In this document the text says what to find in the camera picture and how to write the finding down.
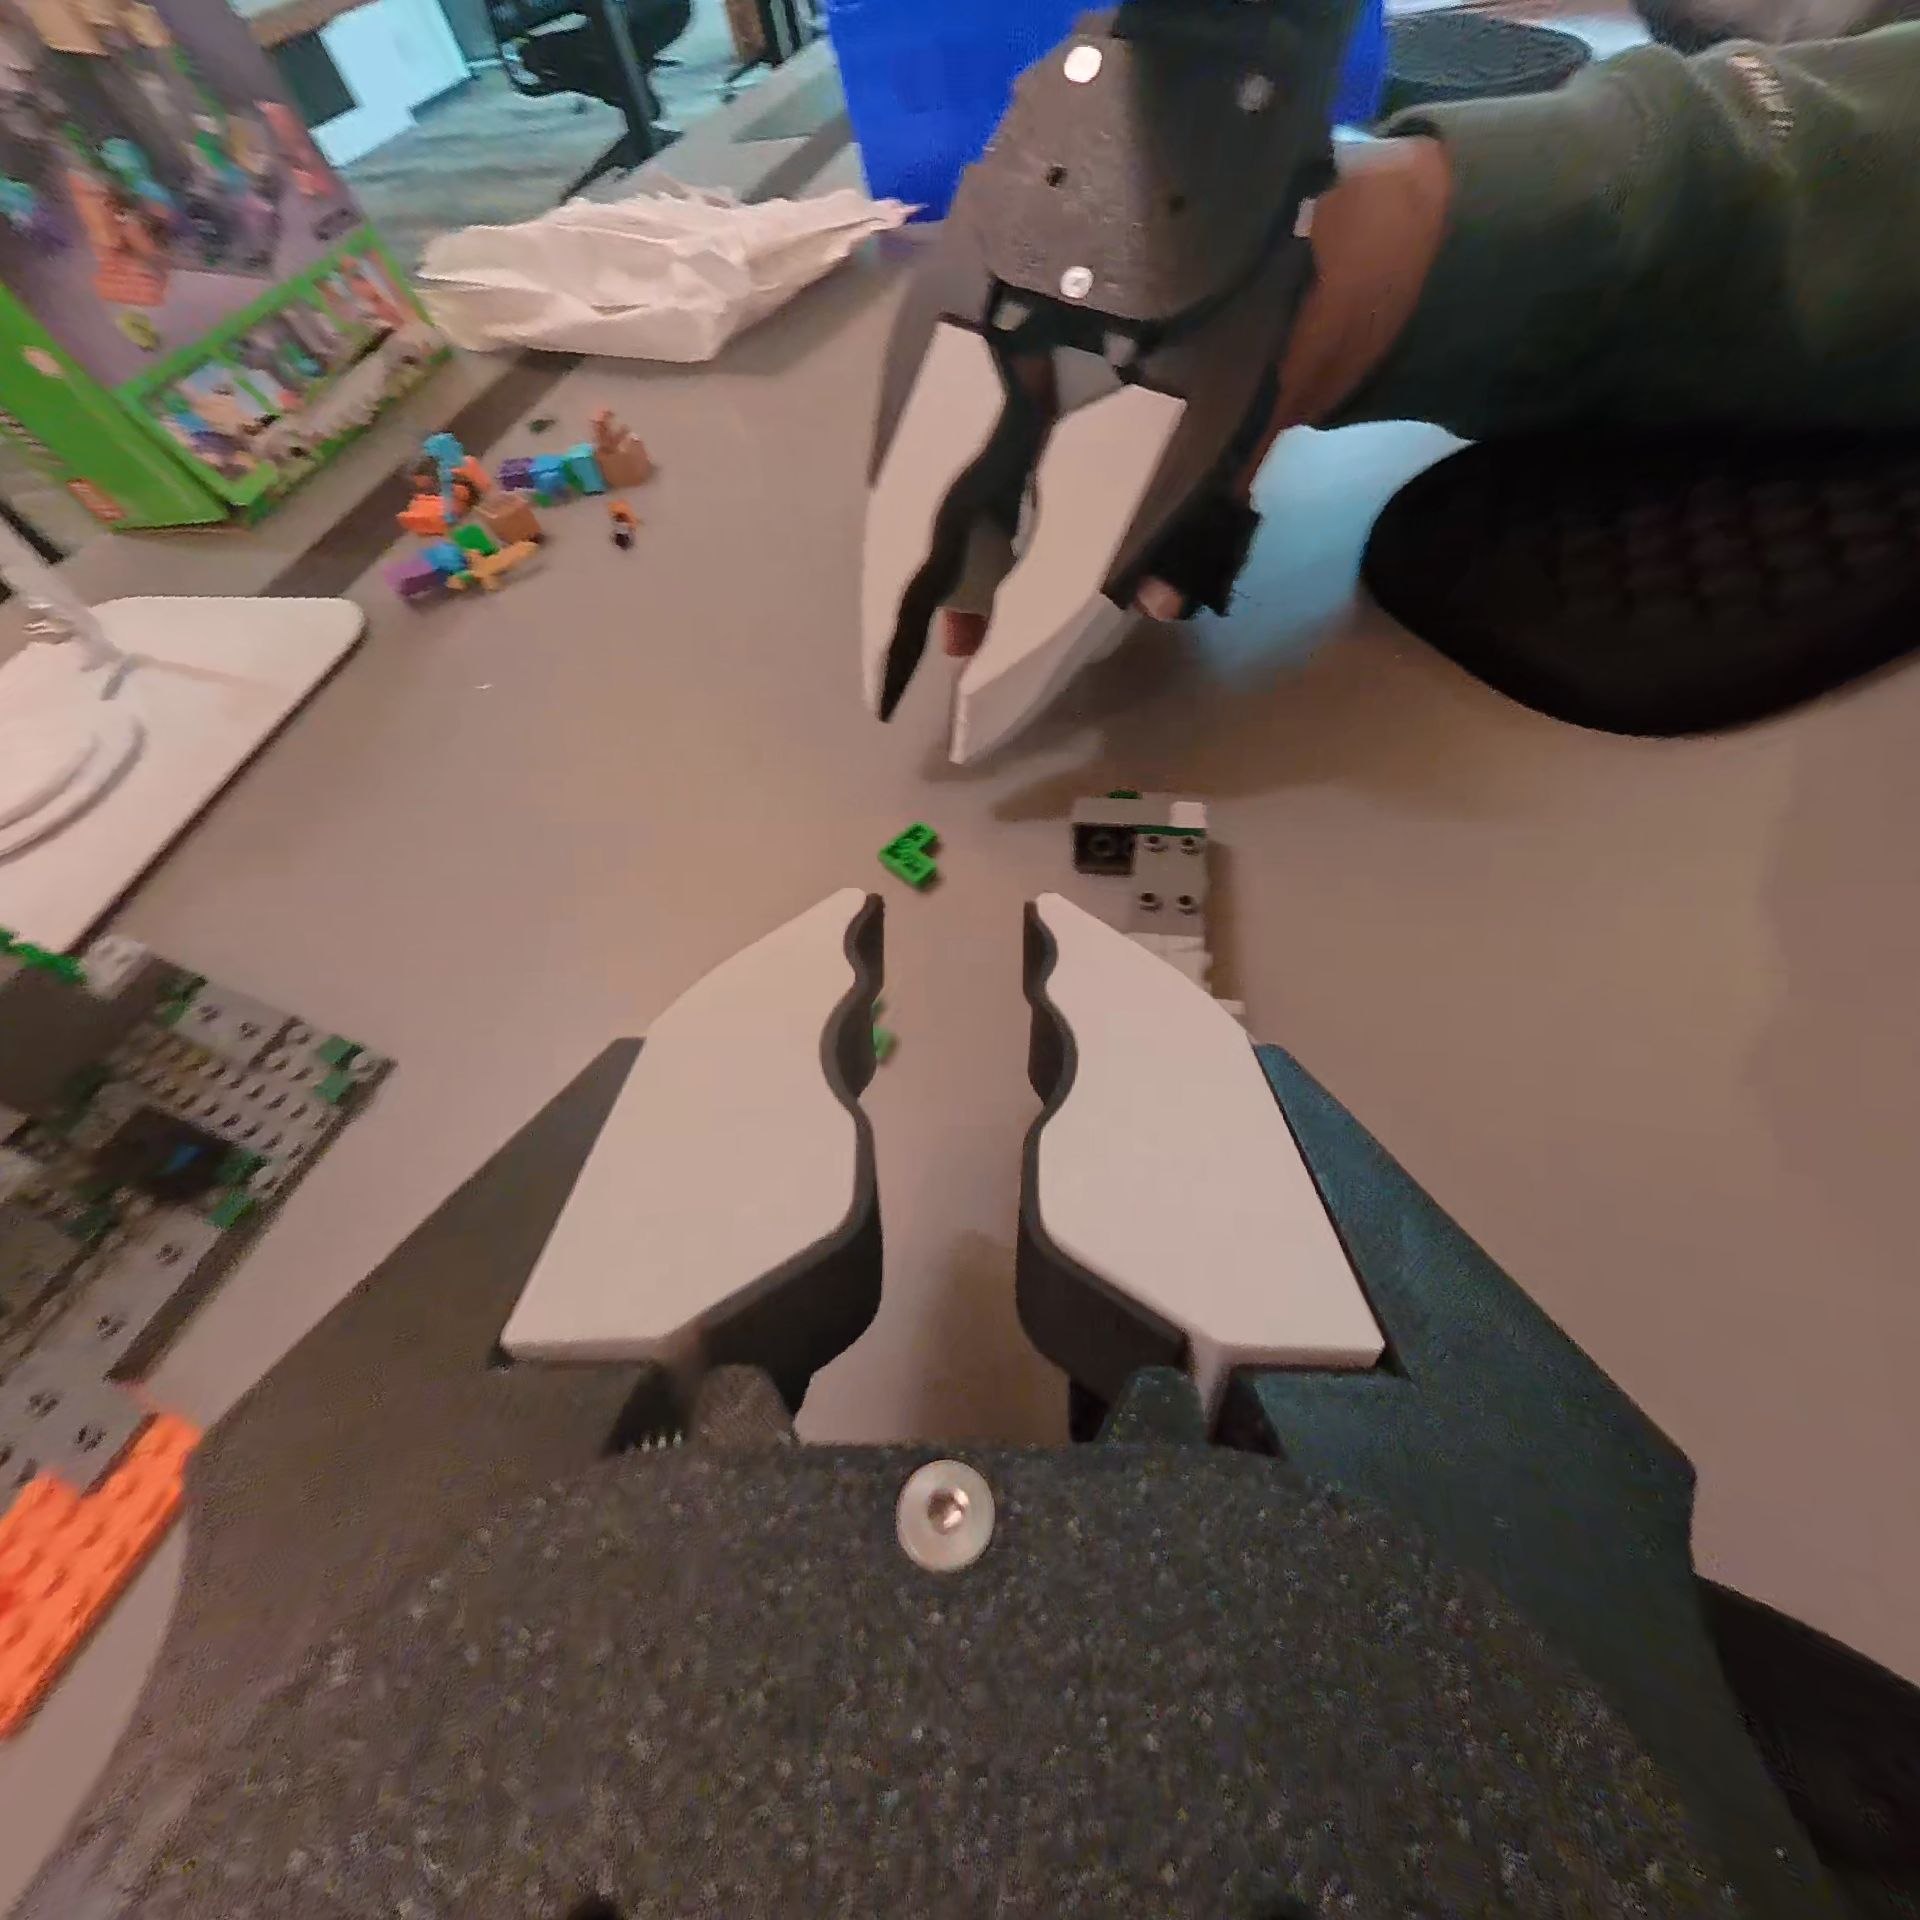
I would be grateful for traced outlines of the blue plastic bin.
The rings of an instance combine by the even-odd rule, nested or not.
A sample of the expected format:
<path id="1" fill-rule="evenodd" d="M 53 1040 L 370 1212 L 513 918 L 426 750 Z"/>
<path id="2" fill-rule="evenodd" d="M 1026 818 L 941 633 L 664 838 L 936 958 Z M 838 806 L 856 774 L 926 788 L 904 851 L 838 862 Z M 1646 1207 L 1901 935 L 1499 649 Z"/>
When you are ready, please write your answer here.
<path id="1" fill-rule="evenodd" d="M 850 98 L 872 195 L 963 220 L 1002 245 L 1043 229 L 1043 187 L 1015 201 L 987 180 L 980 156 L 1026 66 L 1074 41 L 1074 22 L 1117 12 L 1117 34 L 1166 41 L 1202 63 L 1251 60 L 1264 12 L 1309 22 L 1339 16 L 1349 29 L 1327 115 L 1359 129 L 1380 110 L 1385 5 L 831 5 L 831 41 Z"/>

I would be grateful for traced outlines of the white lamp base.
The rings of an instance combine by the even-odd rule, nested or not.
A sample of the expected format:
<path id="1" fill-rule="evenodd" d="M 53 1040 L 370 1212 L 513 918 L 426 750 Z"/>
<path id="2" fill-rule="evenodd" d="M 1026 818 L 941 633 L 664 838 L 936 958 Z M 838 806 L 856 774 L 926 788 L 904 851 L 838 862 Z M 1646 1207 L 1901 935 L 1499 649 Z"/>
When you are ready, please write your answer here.
<path id="1" fill-rule="evenodd" d="M 4 928 L 73 950 L 350 659 L 343 597 L 123 597 L 4 659 Z"/>

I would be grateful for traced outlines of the green toy box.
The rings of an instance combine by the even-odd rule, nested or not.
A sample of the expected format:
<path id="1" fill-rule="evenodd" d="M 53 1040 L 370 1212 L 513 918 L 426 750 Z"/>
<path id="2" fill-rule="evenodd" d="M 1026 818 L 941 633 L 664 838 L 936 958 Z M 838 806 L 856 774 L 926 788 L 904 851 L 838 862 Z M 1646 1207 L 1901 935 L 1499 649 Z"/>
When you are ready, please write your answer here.
<path id="1" fill-rule="evenodd" d="M 234 5 L 4 5 L 4 494 L 254 519 L 450 357 Z"/>

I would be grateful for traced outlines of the orange brick plate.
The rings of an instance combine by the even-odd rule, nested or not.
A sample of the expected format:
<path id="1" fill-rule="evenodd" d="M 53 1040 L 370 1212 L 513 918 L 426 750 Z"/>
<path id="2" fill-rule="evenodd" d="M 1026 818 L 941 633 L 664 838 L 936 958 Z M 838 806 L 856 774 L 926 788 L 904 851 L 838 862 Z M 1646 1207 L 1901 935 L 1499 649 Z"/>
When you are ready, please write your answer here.
<path id="1" fill-rule="evenodd" d="M 154 1414 L 96 1487 L 42 1472 L 4 1512 L 4 1737 L 38 1712 L 175 1530 L 201 1424 Z"/>

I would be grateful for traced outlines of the grey white brick column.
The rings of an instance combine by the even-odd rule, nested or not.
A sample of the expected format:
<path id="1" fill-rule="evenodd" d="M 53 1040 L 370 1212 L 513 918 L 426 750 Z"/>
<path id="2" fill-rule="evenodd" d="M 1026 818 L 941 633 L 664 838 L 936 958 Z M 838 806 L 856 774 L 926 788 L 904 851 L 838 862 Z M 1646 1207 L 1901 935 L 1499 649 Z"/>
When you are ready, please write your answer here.
<path id="1" fill-rule="evenodd" d="M 1117 933 L 1244 1022 L 1244 1004 L 1216 988 L 1206 803 L 1117 788 L 1074 801 L 1066 828 L 1071 869 L 1099 882 Z"/>

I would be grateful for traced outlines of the black office chair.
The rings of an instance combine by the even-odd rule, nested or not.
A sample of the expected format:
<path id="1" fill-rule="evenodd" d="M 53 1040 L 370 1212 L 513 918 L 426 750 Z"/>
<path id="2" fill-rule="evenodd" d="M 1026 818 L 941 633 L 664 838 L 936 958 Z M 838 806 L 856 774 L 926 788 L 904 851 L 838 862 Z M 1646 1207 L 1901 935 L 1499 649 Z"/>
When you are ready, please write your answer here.
<path id="1" fill-rule="evenodd" d="M 685 34 L 693 5 L 482 5 L 482 12 L 513 89 L 579 94 L 620 110 L 620 139 L 579 185 L 636 171 L 683 137 L 659 120 L 652 74 Z"/>

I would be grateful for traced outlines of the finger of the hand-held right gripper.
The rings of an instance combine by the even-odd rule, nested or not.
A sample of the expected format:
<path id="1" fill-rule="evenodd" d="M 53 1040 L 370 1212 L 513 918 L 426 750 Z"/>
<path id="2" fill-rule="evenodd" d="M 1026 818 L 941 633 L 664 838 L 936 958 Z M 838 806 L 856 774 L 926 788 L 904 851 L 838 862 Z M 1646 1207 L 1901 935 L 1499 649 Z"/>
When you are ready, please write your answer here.
<path id="1" fill-rule="evenodd" d="M 1109 577 L 1183 410 L 1182 395 L 1122 386 L 1055 420 L 1029 484 L 1026 545 L 999 581 L 987 638 L 956 685 L 956 765 L 1007 745 L 1117 644 L 1127 613 Z"/>
<path id="2" fill-rule="evenodd" d="M 972 525 L 1020 471 L 1020 441 L 995 347 L 978 328 L 936 324 L 867 486 L 864 698 L 875 719 L 900 705 Z"/>

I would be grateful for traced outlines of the pile of colourful brick figures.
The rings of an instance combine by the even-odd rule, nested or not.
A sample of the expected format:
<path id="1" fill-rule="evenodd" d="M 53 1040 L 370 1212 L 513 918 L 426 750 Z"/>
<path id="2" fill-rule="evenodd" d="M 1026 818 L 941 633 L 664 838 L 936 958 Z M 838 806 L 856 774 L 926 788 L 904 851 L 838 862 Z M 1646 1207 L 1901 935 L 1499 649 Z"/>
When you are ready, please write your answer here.
<path id="1" fill-rule="evenodd" d="M 382 581 L 413 612 L 497 591 L 543 561 L 553 540 L 546 518 L 567 505 L 597 505 L 611 550 L 630 554 L 640 532 L 634 494 L 657 471 L 652 449 L 611 408 L 592 410 L 585 441 L 494 469 L 442 431 L 406 469 L 398 511 L 406 545 Z"/>

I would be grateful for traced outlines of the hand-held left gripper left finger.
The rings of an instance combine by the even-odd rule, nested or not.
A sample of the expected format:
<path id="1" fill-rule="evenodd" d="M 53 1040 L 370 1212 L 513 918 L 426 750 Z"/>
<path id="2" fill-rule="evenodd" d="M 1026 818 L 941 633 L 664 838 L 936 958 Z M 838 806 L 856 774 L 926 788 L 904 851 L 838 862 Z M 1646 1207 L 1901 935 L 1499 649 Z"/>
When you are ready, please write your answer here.
<path id="1" fill-rule="evenodd" d="M 513 1360 L 817 1372 L 875 1321 L 882 903 L 838 889 L 685 988 L 502 1325 Z"/>

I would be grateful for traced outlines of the white crumpled bag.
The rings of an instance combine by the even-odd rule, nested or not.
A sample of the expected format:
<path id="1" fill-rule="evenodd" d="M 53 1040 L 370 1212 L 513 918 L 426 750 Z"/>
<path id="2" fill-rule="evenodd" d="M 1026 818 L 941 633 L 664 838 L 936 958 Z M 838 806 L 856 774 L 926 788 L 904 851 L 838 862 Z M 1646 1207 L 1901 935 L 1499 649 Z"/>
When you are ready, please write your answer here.
<path id="1" fill-rule="evenodd" d="M 533 221 L 438 232 L 416 281 L 467 354 L 703 364 L 912 212 L 856 187 L 767 205 L 680 185 L 579 195 Z"/>

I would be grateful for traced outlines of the grey green brick tower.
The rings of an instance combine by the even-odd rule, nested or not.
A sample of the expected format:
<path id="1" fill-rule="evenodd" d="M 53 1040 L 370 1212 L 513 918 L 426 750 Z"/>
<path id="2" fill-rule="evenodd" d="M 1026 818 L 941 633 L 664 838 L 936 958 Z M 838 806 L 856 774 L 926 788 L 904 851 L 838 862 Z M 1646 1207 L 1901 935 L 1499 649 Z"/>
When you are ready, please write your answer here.
<path id="1" fill-rule="evenodd" d="M 131 940 L 4 928 L 4 1512 L 111 1478 L 149 1369 L 389 1074 Z"/>

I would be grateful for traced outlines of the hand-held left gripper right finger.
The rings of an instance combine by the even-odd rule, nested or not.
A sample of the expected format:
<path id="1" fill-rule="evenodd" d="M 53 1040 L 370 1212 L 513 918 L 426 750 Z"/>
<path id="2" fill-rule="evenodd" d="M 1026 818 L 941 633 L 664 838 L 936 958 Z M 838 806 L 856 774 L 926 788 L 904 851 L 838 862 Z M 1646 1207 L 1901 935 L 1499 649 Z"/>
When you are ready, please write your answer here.
<path id="1" fill-rule="evenodd" d="M 1161 953 L 1021 913 L 1021 1331 L 1066 1380 L 1372 1369 L 1385 1331 L 1255 1040 Z"/>

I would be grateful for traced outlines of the person's right hand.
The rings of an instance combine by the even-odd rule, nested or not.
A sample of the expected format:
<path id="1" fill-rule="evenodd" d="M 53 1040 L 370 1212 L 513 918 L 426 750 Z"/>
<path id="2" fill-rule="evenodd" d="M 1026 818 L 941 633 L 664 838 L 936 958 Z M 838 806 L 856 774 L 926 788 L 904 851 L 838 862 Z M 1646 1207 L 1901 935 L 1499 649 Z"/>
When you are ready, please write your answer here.
<path id="1" fill-rule="evenodd" d="M 1259 420 L 1230 441 L 1225 494 L 1251 501 L 1271 445 L 1295 426 L 1327 426 L 1385 368 L 1412 324 L 1449 232 L 1452 157 L 1437 137 L 1339 146 L 1334 180 L 1309 221 L 1309 285 L 1281 354 L 1255 378 Z"/>

